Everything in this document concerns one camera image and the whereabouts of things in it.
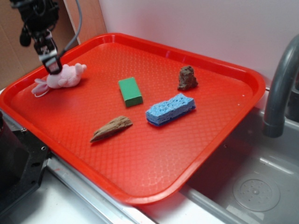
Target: tray rim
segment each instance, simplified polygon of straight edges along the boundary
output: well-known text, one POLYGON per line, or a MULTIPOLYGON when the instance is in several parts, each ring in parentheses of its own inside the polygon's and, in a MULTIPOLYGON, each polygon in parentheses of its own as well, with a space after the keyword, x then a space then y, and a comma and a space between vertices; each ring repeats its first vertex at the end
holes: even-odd
MULTIPOLYGON (((123 45, 127 45, 136 49, 145 50, 149 53, 153 53, 155 55, 166 57, 170 60, 175 60, 178 62, 187 63, 191 66, 197 66, 200 62, 204 61, 207 63, 206 66, 200 67, 209 71, 216 72, 220 75, 229 76, 235 78, 237 80, 243 81, 248 84, 252 91, 253 97, 246 103, 246 105, 238 112, 238 114, 233 117, 233 119, 219 132, 217 138, 221 136, 221 139, 225 139, 233 129, 242 121, 242 119, 250 112, 250 110, 254 107, 254 105, 259 101, 259 99, 265 93, 265 81, 262 76, 249 68, 245 68, 236 64, 228 63, 225 61, 221 61, 218 59, 214 59, 211 57, 195 54, 192 52, 188 52, 185 50, 169 47, 167 45, 159 44, 156 42, 151 42, 145 39, 120 34, 120 33, 110 33, 98 35, 83 44, 80 44, 70 51, 68 51, 61 59, 62 63, 68 63, 73 59, 77 58, 79 55, 91 50, 92 48, 104 44, 104 43, 120 43, 123 45)), ((41 66, 32 72, 26 74, 22 78, 16 80, 11 83, 1 94, 0 94, 0 108, 7 113, 10 117, 12 117, 15 121, 20 123, 22 126, 26 127, 28 130, 33 132, 38 138, 43 140, 45 143, 49 145, 50 148, 61 147, 55 142, 51 141, 51 139, 46 136, 42 131, 36 129, 29 121, 23 118, 18 112, 16 112, 9 105, 10 100, 16 95, 16 93, 20 92, 20 90, 28 87, 34 82, 36 78, 42 78, 47 75, 46 69, 41 66)), ((116 199, 132 204, 149 204, 159 200, 162 200, 173 193, 177 192, 180 187, 191 177, 191 175, 199 168, 199 166, 212 154, 216 148, 221 144, 219 141, 212 141, 203 151, 202 153, 191 163, 186 170, 178 176, 178 178, 173 182, 168 188, 162 190, 159 193, 154 195, 146 196, 146 197, 138 197, 131 196, 125 193, 123 190, 118 188, 115 184, 111 183, 106 177, 101 174, 99 175, 102 181, 99 184, 98 178, 94 175, 94 170, 88 167, 83 161, 74 155, 69 155, 68 153, 57 153, 58 156, 63 158, 67 163, 72 165, 74 162, 76 165, 83 167, 79 171, 86 175, 92 182, 94 182, 97 186, 101 187, 101 185, 105 184, 109 186, 108 188, 103 188, 107 193, 111 194, 116 199)))

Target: red tray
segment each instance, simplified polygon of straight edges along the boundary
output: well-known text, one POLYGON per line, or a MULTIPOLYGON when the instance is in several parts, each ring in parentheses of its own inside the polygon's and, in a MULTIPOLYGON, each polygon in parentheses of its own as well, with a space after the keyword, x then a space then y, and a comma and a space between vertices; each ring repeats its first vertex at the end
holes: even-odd
POLYGON ((0 107, 115 199, 152 203, 176 192, 246 116, 265 91, 250 69, 123 34, 97 36, 69 51, 63 63, 84 63, 78 86, 36 98, 43 67, 11 84, 0 107), (178 91, 180 68, 191 65, 199 86, 178 91), (118 81, 135 77, 143 104, 126 108, 118 81), (196 109, 162 127, 145 112, 182 92, 196 109), (133 126, 89 143, 93 132, 124 115, 133 126))

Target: plush toy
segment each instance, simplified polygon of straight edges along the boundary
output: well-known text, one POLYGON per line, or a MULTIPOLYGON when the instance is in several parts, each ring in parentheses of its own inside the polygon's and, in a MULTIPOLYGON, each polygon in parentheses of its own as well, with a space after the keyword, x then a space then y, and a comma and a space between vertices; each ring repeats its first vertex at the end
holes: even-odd
POLYGON ((47 80, 35 79, 37 86, 31 91, 36 97, 45 95, 50 89, 59 89, 62 87, 73 87, 78 85, 83 72, 86 70, 85 64, 75 64, 69 66, 64 64, 62 71, 57 75, 48 75, 47 80))

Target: wooden piece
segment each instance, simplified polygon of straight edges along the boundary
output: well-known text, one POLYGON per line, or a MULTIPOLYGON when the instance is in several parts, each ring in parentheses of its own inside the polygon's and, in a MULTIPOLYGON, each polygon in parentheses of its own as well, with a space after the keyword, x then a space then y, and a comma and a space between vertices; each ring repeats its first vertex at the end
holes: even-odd
POLYGON ((119 116, 111 120, 108 124, 101 127, 99 130, 93 133, 93 138, 90 140, 91 143, 108 138, 118 132, 124 131, 132 125, 132 121, 125 117, 119 116))

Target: rock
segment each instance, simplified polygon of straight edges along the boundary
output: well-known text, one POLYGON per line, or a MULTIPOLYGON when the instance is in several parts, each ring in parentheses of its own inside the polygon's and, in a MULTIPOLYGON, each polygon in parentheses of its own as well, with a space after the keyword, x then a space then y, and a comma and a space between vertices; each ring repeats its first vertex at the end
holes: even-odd
POLYGON ((194 69, 190 65, 181 68, 178 80, 178 90, 188 90, 198 85, 196 77, 194 76, 194 69))

